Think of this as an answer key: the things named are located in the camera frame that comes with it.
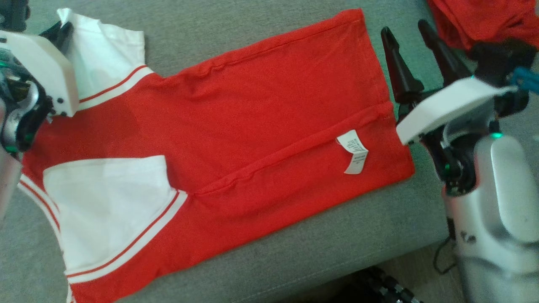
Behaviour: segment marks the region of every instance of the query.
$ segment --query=white sleeve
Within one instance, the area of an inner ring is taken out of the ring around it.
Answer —
[[[57,13],[62,24],[73,24],[65,56],[73,64],[81,101],[120,85],[144,65],[142,31],[103,24],[67,8]]]

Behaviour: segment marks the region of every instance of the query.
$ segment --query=floor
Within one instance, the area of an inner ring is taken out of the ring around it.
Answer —
[[[424,303],[465,302],[458,270],[453,268],[449,273],[441,276],[433,267],[432,260],[438,246],[439,243],[424,247],[388,260],[379,264],[378,267],[396,278],[402,286],[410,289],[416,298]],[[444,269],[452,263],[451,249],[445,247],[440,253],[439,267]],[[342,289],[349,279],[349,277],[343,277],[279,303],[324,303]]]

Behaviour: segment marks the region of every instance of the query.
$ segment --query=gray couch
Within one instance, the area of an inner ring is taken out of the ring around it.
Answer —
[[[56,22],[59,7],[70,7],[104,23],[143,30],[148,66],[163,76],[330,18],[344,9],[363,8],[386,77],[379,32],[387,25],[425,87],[441,84],[434,58],[417,31],[418,19],[431,19],[424,0],[32,0],[30,4],[30,33]],[[507,131],[528,139],[524,145],[529,154],[539,144],[529,140],[539,133],[533,119],[536,109],[513,118],[515,123],[527,120],[526,128]],[[412,152],[417,172],[410,180],[157,279],[121,301],[274,302],[445,238],[441,184],[424,149],[415,145]],[[17,192],[0,230],[0,302],[64,302],[63,270],[61,253],[45,216]]]

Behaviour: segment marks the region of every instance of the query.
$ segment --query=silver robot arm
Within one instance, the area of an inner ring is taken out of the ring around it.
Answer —
[[[476,187],[442,191],[469,302],[539,302],[539,190],[518,141],[485,136],[473,151]]]
[[[498,120],[526,108],[539,91],[528,69],[537,49],[518,40],[479,44],[472,73],[425,21],[419,31],[444,88],[423,92],[391,31],[382,41],[399,103],[397,133],[419,141],[445,182],[450,237],[470,303],[539,303],[539,189],[523,149]]]
[[[21,175],[21,160],[50,116],[73,116],[78,93],[62,54],[72,31],[60,22],[26,35],[28,1],[0,1],[0,226]]]

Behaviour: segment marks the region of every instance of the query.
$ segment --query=black wire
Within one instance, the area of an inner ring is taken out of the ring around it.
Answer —
[[[445,241],[443,241],[440,244],[440,246],[436,249],[436,253],[434,253],[434,261],[432,262],[432,265],[434,265],[434,269],[441,275],[447,274],[451,269],[453,269],[453,267],[457,265],[456,263],[453,263],[452,265],[450,265],[448,268],[444,270],[441,270],[440,267],[438,266],[438,257],[440,256],[440,251],[444,248],[444,246],[446,246],[449,243],[449,241],[451,241],[451,237],[447,237],[447,239],[445,239]]]

